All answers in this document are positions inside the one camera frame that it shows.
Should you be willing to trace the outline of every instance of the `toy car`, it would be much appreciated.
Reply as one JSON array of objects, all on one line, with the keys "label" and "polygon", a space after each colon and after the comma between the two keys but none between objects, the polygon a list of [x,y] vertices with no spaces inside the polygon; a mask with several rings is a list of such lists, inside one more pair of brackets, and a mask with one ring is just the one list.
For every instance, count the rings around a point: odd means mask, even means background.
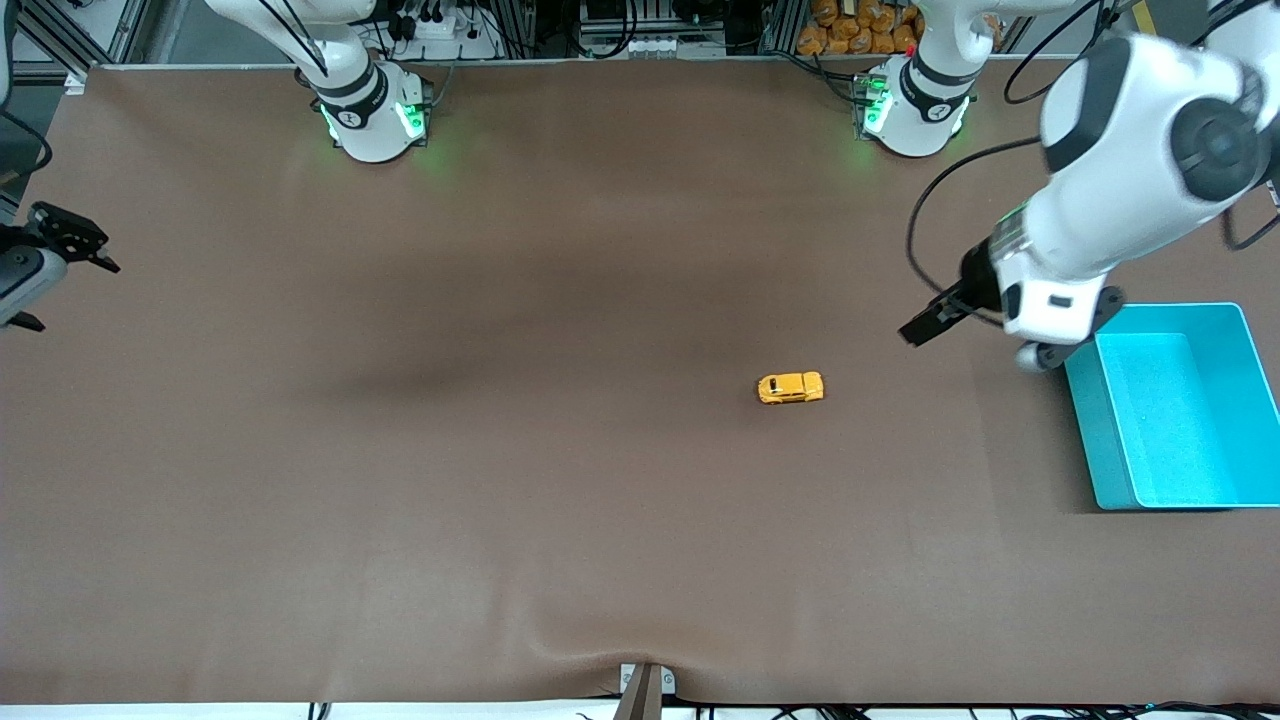
[{"label": "toy car", "polygon": [[760,378],[756,391],[760,393],[760,402],[765,405],[822,400],[822,373],[764,375]]}]

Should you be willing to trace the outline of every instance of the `plastic container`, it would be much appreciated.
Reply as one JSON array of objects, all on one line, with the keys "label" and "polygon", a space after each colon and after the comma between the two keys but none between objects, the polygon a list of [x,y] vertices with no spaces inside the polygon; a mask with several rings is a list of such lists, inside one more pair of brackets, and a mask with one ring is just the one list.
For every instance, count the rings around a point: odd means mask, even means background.
[{"label": "plastic container", "polygon": [[1280,414],[1239,305],[1128,305],[1066,374],[1105,510],[1280,507]]}]

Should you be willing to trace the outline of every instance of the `brown table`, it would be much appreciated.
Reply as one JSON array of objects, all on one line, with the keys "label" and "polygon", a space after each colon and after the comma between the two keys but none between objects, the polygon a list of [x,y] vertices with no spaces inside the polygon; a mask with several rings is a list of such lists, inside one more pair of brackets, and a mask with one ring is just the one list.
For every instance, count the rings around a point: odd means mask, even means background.
[{"label": "brown table", "polygon": [[[124,272],[0,342],[0,700],[540,698],[654,660],[703,701],[1280,701],[1280,515],[1100,512],[1062,377],[977,323],[896,336],[916,193],[1034,132],[1007,68],[919,161],[781,63],[466,68],[384,167],[283,72],[93,73],[28,197]],[[925,264],[1042,181],[965,170]],[[1276,268],[1206,231],[1116,279],[1238,300],[1276,377]],[[756,402],[808,369],[826,401]]]}]

